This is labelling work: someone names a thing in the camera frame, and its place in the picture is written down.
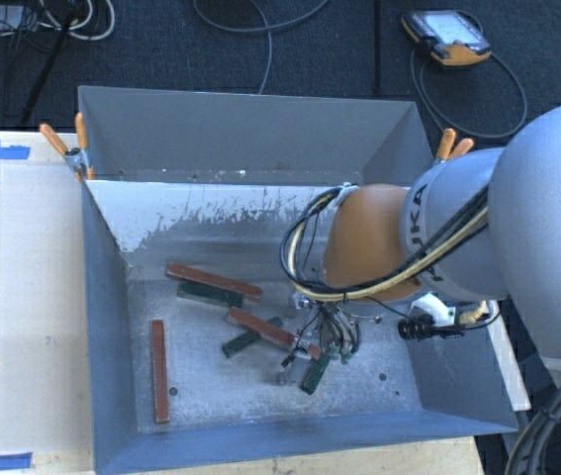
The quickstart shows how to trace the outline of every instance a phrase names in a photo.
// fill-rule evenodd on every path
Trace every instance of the gray bin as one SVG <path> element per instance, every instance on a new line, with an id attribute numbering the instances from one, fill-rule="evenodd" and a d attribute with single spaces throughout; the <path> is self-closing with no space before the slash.
<path id="1" fill-rule="evenodd" d="M 82 190 L 95 469 L 101 474 L 516 430 L 486 330 L 403 341 L 365 316 L 363 342 L 317 391 L 280 385 L 281 348 L 227 359 L 227 309 L 177 296 L 169 261 L 258 285 L 283 316 L 280 240 L 344 181 L 411 185 L 432 163 L 412 102 L 79 89 L 96 179 Z M 321 218 L 322 252 L 332 212 Z M 307 312 L 284 316 L 294 331 Z M 164 320 L 170 422 L 153 419 L 150 320 Z"/>

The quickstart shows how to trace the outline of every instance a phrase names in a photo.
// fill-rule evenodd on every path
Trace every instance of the black carpet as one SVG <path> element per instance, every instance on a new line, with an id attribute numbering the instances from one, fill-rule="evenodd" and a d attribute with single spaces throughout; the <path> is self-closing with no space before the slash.
<path id="1" fill-rule="evenodd" d="M 105 0 L 92 1 L 95 17 L 76 33 L 101 34 L 110 24 Z M 238 29 L 264 25 L 258 8 L 273 25 L 305 15 L 322 1 L 197 0 L 209 19 Z M 24 2 L 40 10 L 37 0 L 0 0 Z M 61 21 L 68 0 L 45 2 Z M 520 125 L 561 105 L 561 0 L 329 0 L 304 22 L 271 34 L 266 79 L 267 34 L 212 27 L 197 14 L 194 0 L 112 2 L 113 33 L 101 41 L 65 42 L 24 126 L 24 105 L 58 32 L 38 28 L 0 39 L 0 130 L 31 131 L 47 122 L 60 132 L 73 132 L 80 85 L 258 93 L 264 80 L 262 93 L 270 95 L 411 100 L 418 104 L 432 150 L 445 126 L 455 127 L 460 137 L 474 136 L 477 148 L 503 145 Z M 438 9 L 469 14 L 494 53 L 458 72 L 416 56 L 414 71 L 422 73 L 441 122 L 413 83 L 413 42 L 401 25 L 407 11 Z M 505 320 L 511 321 L 518 360 L 528 359 L 534 348 L 519 318 L 509 311 Z M 478 438 L 478 446 L 487 474 L 501 473 L 506 453 L 500 439 Z"/>

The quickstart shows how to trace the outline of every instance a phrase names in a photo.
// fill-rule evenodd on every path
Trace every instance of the cable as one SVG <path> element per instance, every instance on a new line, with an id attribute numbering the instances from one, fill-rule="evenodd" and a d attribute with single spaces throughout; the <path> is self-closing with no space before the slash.
<path id="1" fill-rule="evenodd" d="M 435 243 L 437 243 L 447 233 L 447 231 L 450 228 L 455 228 L 456 230 L 460 229 L 465 221 L 470 220 L 471 217 L 478 210 L 482 209 L 482 207 L 487 202 L 488 187 L 484 186 L 483 188 L 481 188 L 478 191 L 478 193 L 476 193 L 476 195 L 474 195 L 471 198 L 470 201 L 465 203 L 447 222 L 445 222 L 445 224 L 440 229 L 438 229 L 425 242 L 425 244 L 423 246 L 421 246 L 410 257 L 408 257 L 406 259 L 406 261 L 403 262 L 398 268 L 394 269 L 393 271 L 391 271 L 389 274 L 387 274 L 384 277 L 376 278 L 376 279 L 373 279 L 373 280 L 369 280 L 369 281 L 366 281 L 366 282 L 363 282 L 363 283 L 360 283 L 360 284 L 356 284 L 356 285 L 349 286 L 349 287 L 344 287 L 344 288 L 330 287 L 329 285 L 327 285 L 325 283 L 322 283 L 322 282 L 315 282 L 314 283 L 312 281 L 304 281 L 304 280 L 297 279 L 296 277 L 294 277 L 291 274 L 291 271 L 289 270 L 288 265 L 286 263 L 286 258 L 285 258 L 285 255 L 284 255 L 285 246 L 287 245 L 291 234 L 298 229 L 300 223 L 301 222 L 306 222 L 308 220 L 309 216 L 312 216 L 315 212 L 319 212 L 319 211 L 323 210 L 330 203 L 330 201 L 332 199 L 334 199 L 339 194 L 340 191 L 341 191 L 341 188 L 336 187 L 336 188 L 327 190 L 326 192 L 323 192 L 322 194 L 320 194 L 320 196 L 318 196 L 316 199 L 314 199 L 309 204 L 309 206 L 305 209 L 303 215 L 298 219 L 298 221 L 294 224 L 294 226 L 291 229 L 289 229 L 287 234 L 284 236 L 282 244 L 281 244 L 280 260 L 281 260 L 281 264 L 282 264 L 282 266 L 285 270 L 285 273 L 293 281 L 297 282 L 298 284 L 308 286 L 308 287 L 312 288 L 314 291 L 339 292 L 339 293 L 350 292 L 350 291 L 359 290 L 359 289 L 362 289 L 362 288 L 367 288 L 367 287 L 370 287 L 372 285 L 377 285 L 379 283 L 382 283 L 383 281 L 386 281 L 386 280 L 398 275 L 401 271 L 407 269 L 409 266 L 411 266 L 415 262 L 419 261 L 419 259 L 421 259 L 422 257 L 425 257 L 427 252 L 430 251 L 430 249 L 432 248 L 432 246 Z M 459 242 L 458 244 L 455 244 L 441 258 L 444 258 L 445 256 L 447 256 L 449 254 L 449 252 L 455 250 L 458 247 L 458 245 L 460 243 L 464 242 L 465 240 L 466 239 L 464 238 L 461 242 Z"/>
<path id="2" fill-rule="evenodd" d="M 325 193 L 325 195 L 320 196 L 316 199 L 315 209 L 320 211 L 323 209 L 331 200 L 331 194 Z M 456 245 L 463 242 L 465 239 L 469 238 L 471 235 L 475 234 L 480 230 L 479 224 L 486 223 L 487 218 L 487 207 L 486 202 L 484 207 L 481 207 L 477 212 L 472 213 L 471 216 L 467 217 L 467 222 L 456 228 L 455 232 L 438 247 L 433 249 L 430 253 L 420 255 L 420 258 L 413 264 L 402 269 L 396 270 L 396 274 L 389 275 L 387 278 L 378 280 L 376 283 L 363 288 L 346 287 L 345 289 L 335 289 L 326 286 L 323 287 L 312 287 L 311 283 L 303 283 L 299 280 L 296 272 L 296 261 L 295 254 L 298 246 L 298 241 L 301 238 L 302 232 L 305 226 L 305 219 L 301 219 L 294 227 L 285 235 L 283 243 L 281 245 L 281 261 L 283 267 L 286 265 L 285 269 L 288 276 L 293 280 L 294 287 L 304 294 L 305 296 L 314 299 L 316 301 L 322 302 L 339 302 L 347 301 L 353 299 L 360 299 L 366 296 L 374 295 L 379 292 L 383 292 L 390 287 L 415 276 L 423 272 L 425 269 L 437 262 L 437 260 L 445 256 L 448 252 L 452 251 Z M 288 258 L 284 257 L 284 246 L 286 242 L 289 242 L 288 248 Z"/>
<path id="3" fill-rule="evenodd" d="M 87 36 L 87 35 L 82 35 L 82 34 L 78 34 L 76 32 L 74 32 L 75 30 L 81 29 L 83 27 L 85 27 L 92 19 L 93 17 L 93 3 L 91 0 L 86 0 L 87 5 L 88 5 L 88 14 L 87 17 L 80 23 L 76 24 L 76 25 L 72 25 L 69 27 L 69 36 L 73 37 L 75 39 L 79 39 L 81 41 L 102 41 L 103 39 L 106 39 L 107 37 L 109 37 L 112 33 L 113 30 L 115 29 L 115 8 L 113 7 L 113 2 L 111 0 L 104 0 L 108 11 L 109 11 L 109 15 L 110 15 L 110 23 L 109 26 L 107 28 L 107 30 L 105 32 L 103 32 L 100 35 L 97 36 Z M 47 9 L 47 4 L 45 2 L 45 0 L 39 0 L 39 3 L 41 4 L 41 6 L 43 7 L 43 12 L 45 14 L 45 16 L 51 21 L 51 25 L 47 24 L 47 23 L 41 23 L 41 26 L 44 27 L 49 27 L 49 28 L 54 28 L 55 30 L 60 30 L 62 28 L 62 24 L 53 16 L 53 14 Z"/>
<path id="4" fill-rule="evenodd" d="M 262 78 L 262 82 L 260 83 L 260 87 L 258 88 L 257 94 L 261 95 L 262 92 L 264 91 L 264 88 L 267 84 L 267 79 L 269 78 L 269 72 L 271 71 L 271 62 L 272 62 L 272 57 L 273 57 L 273 41 L 272 41 L 272 33 L 275 32 L 279 32 L 281 30 L 287 30 L 290 27 L 296 26 L 306 20 L 308 20 L 309 18 L 311 18 L 314 14 L 316 14 L 318 11 L 320 11 L 320 9 L 322 9 L 324 7 L 324 5 L 326 5 L 328 3 L 329 0 L 323 0 L 317 7 L 315 7 L 313 10 L 309 11 L 307 14 L 304 14 L 298 18 L 295 18 L 293 20 L 289 20 L 286 21 L 284 23 L 278 23 L 275 25 L 269 25 L 266 16 L 264 15 L 264 12 L 262 11 L 262 9 L 260 8 L 260 6 L 254 1 L 254 0 L 247 0 L 251 5 L 253 5 L 253 7 L 256 9 L 256 11 L 258 12 L 258 14 L 260 15 L 260 18 L 262 19 L 262 22 L 264 23 L 264 27 L 255 27 L 255 28 L 233 28 L 233 27 L 226 27 L 224 25 L 221 25 L 220 23 L 216 23 L 214 21 L 212 21 L 210 18 L 208 18 L 199 8 L 199 2 L 198 0 L 192 0 L 192 6 L 194 7 L 195 12 L 197 13 L 197 15 L 203 20 L 205 21 L 208 25 L 215 27 L 219 30 L 222 30 L 223 32 L 230 32 L 233 34 L 262 34 L 265 33 L 267 35 L 267 64 L 265 67 L 265 71 L 264 71 L 264 75 Z"/>
<path id="5" fill-rule="evenodd" d="M 379 301 L 377 298 L 368 296 L 366 299 L 370 299 L 370 300 L 374 301 L 375 303 L 377 303 L 378 305 L 383 306 L 386 310 L 389 310 L 389 311 L 391 311 L 391 312 L 393 312 L 393 313 L 396 313 L 397 315 L 400 315 L 400 316 L 403 317 L 404 319 L 410 320 L 410 316 L 409 316 L 409 315 L 406 315 L 405 313 L 401 313 L 401 312 L 395 310 L 395 309 L 392 308 L 391 306 L 388 306 L 386 303 L 383 303 L 383 302 Z"/>
<path id="6" fill-rule="evenodd" d="M 550 396 L 547 406 L 537 412 L 517 439 L 509 456 L 505 475 L 520 473 L 519 466 L 526 456 L 528 456 L 528 475 L 536 473 L 536 463 L 543 452 L 543 445 L 560 419 L 561 387 Z"/>
<path id="7" fill-rule="evenodd" d="M 415 51 L 416 51 L 416 49 L 413 49 L 413 54 L 412 54 L 412 58 L 411 58 L 411 67 L 413 69 L 413 83 L 415 85 L 415 88 L 417 89 L 417 92 L 421 96 L 421 100 L 423 101 L 423 103 L 427 107 L 429 114 L 431 115 L 434 122 L 436 123 L 436 125 L 441 130 L 443 130 L 445 127 L 454 127 L 457 130 L 461 131 L 463 134 L 466 134 L 468 136 L 482 138 L 482 139 L 498 140 L 498 139 L 503 139 L 503 138 L 507 138 L 507 137 L 512 136 L 515 132 L 517 132 L 521 128 L 521 126 L 526 121 L 526 113 L 527 113 L 527 106 L 528 105 L 527 105 L 527 102 L 526 102 L 526 93 L 524 92 L 524 88 L 521 86 L 521 83 L 519 82 L 519 80 L 517 79 L 517 77 L 515 76 L 513 71 L 509 68 L 509 66 L 506 63 L 504 63 L 500 59 L 500 57 L 497 54 L 492 53 L 492 55 L 490 57 L 493 58 L 497 63 L 500 64 L 500 66 L 509 74 L 509 76 L 514 81 L 515 85 L 517 86 L 517 89 L 519 90 L 520 98 L 521 98 L 521 101 L 522 101 L 522 113 L 521 113 L 521 116 L 519 117 L 519 122 L 511 130 L 509 130 L 507 132 L 503 132 L 501 134 L 481 134 L 481 133 L 466 129 L 462 125 L 459 125 L 458 123 L 453 122 L 444 113 L 442 113 L 436 107 L 436 105 L 430 100 L 429 96 L 427 95 L 427 92 L 425 90 L 424 83 L 423 83 L 423 80 L 422 80 L 425 68 L 430 63 L 430 61 L 428 60 L 426 63 L 424 63 L 421 66 L 421 71 L 419 73 L 419 80 L 417 80 L 416 75 L 414 74 Z M 442 125 L 438 121 L 438 118 L 442 118 L 445 122 L 445 125 Z"/>
<path id="8" fill-rule="evenodd" d="M 323 0 L 318 6 L 316 6 L 314 9 L 312 9 L 308 13 L 306 13 L 306 14 L 298 17 L 298 18 L 295 18 L 293 20 L 285 21 L 284 23 L 277 23 L 275 25 L 265 25 L 264 27 L 256 27 L 256 28 L 226 27 L 224 25 L 221 25 L 219 23 L 216 23 L 216 22 L 212 21 L 205 14 L 203 14 L 201 12 L 201 9 L 199 9 L 197 0 L 192 0 L 192 4 L 194 6 L 195 11 L 197 12 L 199 17 L 203 21 L 205 21 L 208 25 L 212 25 L 213 27 L 216 27 L 220 30 L 223 30 L 224 32 L 233 32 L 235 34 L 261 34 L 261 33 L 266 33 L 266 32 L 278 32 L 282 29 L 286 30 L 290 27 L 294 27 L 294 26 L 296 26 L 300 23 L 303 23 L 304 21 L 311 18 L 314 14 L 316 14 L 318 11 L 320 11 L 320 9 L 322 9 L 324 7 L 324 5 L 326 5 L 328 3 L 328 1 L 329 0 Z"/>

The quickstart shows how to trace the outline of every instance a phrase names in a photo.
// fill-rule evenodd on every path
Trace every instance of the bin floor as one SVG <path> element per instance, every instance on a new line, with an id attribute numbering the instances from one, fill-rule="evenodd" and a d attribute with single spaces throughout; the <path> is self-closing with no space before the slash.
<path id="1" fill-rule="evenodd" d="M 392 314 L 373 305 L 346 305 L 355 314 L 384 320 L 360 320 L 357 353 L 348 364 L 332 361 L 316 392 L 308 395 L 296 384 L 282 385 L 281 362 L 288 352 L 278 346 L 260 340 L 225 356 L 222 344 L 244 332 L 226 321 L 228 307 L 178 297 L 177 281 L 143 276 L 154 273 L 134 269 L 128 279 L 140 432 L 421 409 L 408 351 L 397 333 L 399 318 Z M 258 303 L 245 303 L 250 313 L 265 320 L 279 316 L 292 333 L 306 322 L 309 310 L 294 308 L 290 318 L 288 281 L 251 283 L 264 292 Z M 157 319 L 165 325 L 168 386 L 176 389 L 165 425 L 154 421 L 150 322 Z"/>

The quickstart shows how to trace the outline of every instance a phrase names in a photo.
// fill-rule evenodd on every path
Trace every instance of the handheld device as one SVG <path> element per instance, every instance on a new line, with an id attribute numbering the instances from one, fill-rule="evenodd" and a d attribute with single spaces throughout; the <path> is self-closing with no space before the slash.
<path id="1" fill-rule="evenodd" d="M 413 11 L 401 21 L 412 39 L 446 68 L 467 68 L 491 56 L 482 33 L 457 11 Z"/>

